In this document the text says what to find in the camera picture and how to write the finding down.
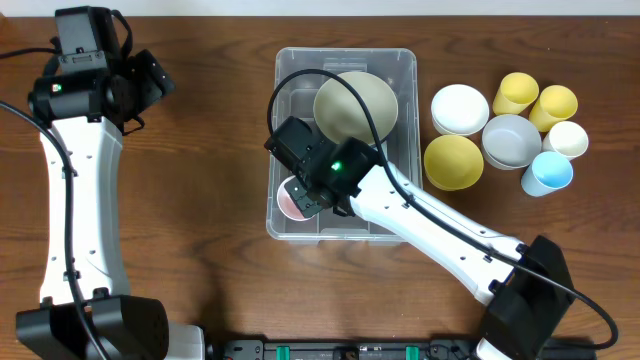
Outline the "pink cup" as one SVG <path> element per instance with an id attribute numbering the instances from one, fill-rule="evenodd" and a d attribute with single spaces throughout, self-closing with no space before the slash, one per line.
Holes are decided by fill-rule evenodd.
<path id="1" fill-rule="evenodd" d="M 307 218 L 305 218 L 302 212 L 296 207 L 294 201 L 285 189 L 285 185 L 294 178 L 295 176 L 291 175 L 279 185 L 277 192 L 277 204 L 280 211 L 287 218 L 298 222 L 307 221 Z"/>

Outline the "cream beige bowl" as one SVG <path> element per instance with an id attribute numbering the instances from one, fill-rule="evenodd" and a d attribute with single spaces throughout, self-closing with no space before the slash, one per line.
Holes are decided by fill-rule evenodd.
<path id="1" fill-rule="evenodd" d="M 391 87 L 381 78 L 366 72 L 339 74 L 365 102 L 383 140 L 395 127 L 398 101 Z M 320 131 L 340 144 L 352 137 L 372 145 L 373 135 L 360 104 L 353 94 L 335 79 L 326 81 L 316 94 L 314 117 Z"/>

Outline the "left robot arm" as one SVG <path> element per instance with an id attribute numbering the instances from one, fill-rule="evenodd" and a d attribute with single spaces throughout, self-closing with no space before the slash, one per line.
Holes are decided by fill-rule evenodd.
<path id="1" fill-rule="evenodd" d="M 119 40 L 120 12 L 59 9 L 53 56 L 25 114 L 39 131 L 49 184 L 49 246 L 36 309 L 18 340 L 43 359 L 202 359 L 203 330 L 168 320 L 130 292 L 120 246 L 118 168 L 126 124 L 169 95 L 148 51 Z"/>

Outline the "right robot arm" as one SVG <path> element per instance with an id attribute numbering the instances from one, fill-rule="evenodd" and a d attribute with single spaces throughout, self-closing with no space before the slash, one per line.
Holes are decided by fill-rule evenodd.
<path id="1" fill-rule="evenodd" d="M 562 250 L 488 230 L 383 166 L 366 143 L 335 144 L 289 117 L 265 143 L 295 178 L 286 191 L 304 217 L 344 212 L 400 236 L 458 279 L 485 305 L 479 359 L 537 359 L 572 304 Z"/>

